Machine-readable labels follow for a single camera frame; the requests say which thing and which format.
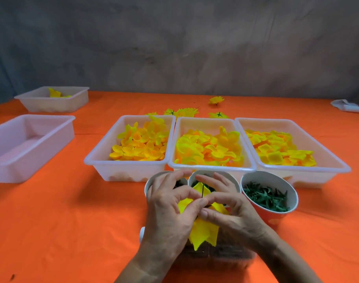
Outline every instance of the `white plastic bin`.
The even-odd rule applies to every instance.
[[[72,96],[50,97],[49,87],[61,92],[64,96]],[[75,86],[43,86],[14,98],[19,99],[30,112],[71,113],[89,102],[88,89],[88,87]]]
[[[206,134],[217,135],[220,133],[219,127],[224,126],[226,131],[238,131],[239,129],[236,123],[232,119],[212,119],[212,118],[193,118],[193,117],[179,117],[177,119],[176,128],[174,130],[172,145],[170,146],[170,158],[168,165],[174,170],[182,168],[191,168],[192,170],[206,170],[206,171],[222,171],[228,172],[234,176],[237,181],[241,180],[241,177],[245,173],[253,172],[257,169],[253,157],[240,136],[239,144],[242,148],[242,154],[244,157],[243,167],[221,167],[221,166],[205,166],[205,165],[183,165],[174,163],[176,159],[175,146],[177,140],[187,133],[189,129],[200,130]]]
[[[176,117],[172,115],[155,116],[165,121],[167,128],[170,129],[168,147],[171,144]],[[165,158],[161,161],[112,161],[109,157],[112,146],[120,145],[117,139],[119,133],[124,132],[125,126],[139,123],[142,128],[144,123],[151,121],[148,115],[124,115],[111,127],[107,134],[97,144],[97,146],[86,156],[84,163],[96,168],[97,172],[105,181],[147,181],[151,176],[165,170],[168,163],[169,149],[165,153]]]
[[[21,115],[0,125],[0,183],[29,179],[73,138],[74,116]]]
[[[321,145],[292,120],[236,118],[235,122],[239,126],[244,141],[253,154],[258,170],[267,171],[280,176],[294,187],[321,188],[324,183],[331,180],[335,175],[351,171],[351,168],[347,166],[347,164]],[[261,132],[276,130],[278,132],[290,133],[293,138],[292,142],[298,149],[314,151],[313,157],[317,162],[317,166],[301,167],[264,164],[246,135],[245,129],[259,130]]]

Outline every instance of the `red paper cup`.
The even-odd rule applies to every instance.
[[[290,209],[287,212],[275,212],[253,202],[244,192],[244,187],[250,182],[256,182],[261,184],[262,186],[268,186],[274,190],[280,190],[282,193],[285,193],[287,191],[287,207],[289,207]],[[243,194],[252,203],[259,216],[263,219],[265,223],[272,226],[277,225],[282,218],[284,218],[287,214],[293,212],[297,208],[299,203],[299,197],[293,186],[291,186],[286,180],[283,180],[281,177],[269,172],[255,171],[253,173],[243,175],[241,179],[241,187]]]

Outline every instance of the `crumpled white plastic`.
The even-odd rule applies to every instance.
[[[330,104],[342,111],[359,113],[359,105],[348,102],[346,99],[333,100]]]

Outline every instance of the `orange tablecloth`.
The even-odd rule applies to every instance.
[[[278,233],[326,283],[359,282],[359,114],[330,100],[90,92],[72,115],[75,138],[31,179],[0,184],[0,282],[111,283],[135,254],[147,206],[144,183],[106,182],[83,163],[124,114],[193,107],[197,117],[292,119],[352,168],[321,190],[298,189],[298,209]],[[0,124],[28,113],[0,105]],[[258,258],[243,271],[171,271],[167,282],[276,282]]]

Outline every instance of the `gray wall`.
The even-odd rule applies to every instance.
[[[42,85],[348,97],[359,0],[0,0],[0,103]]]

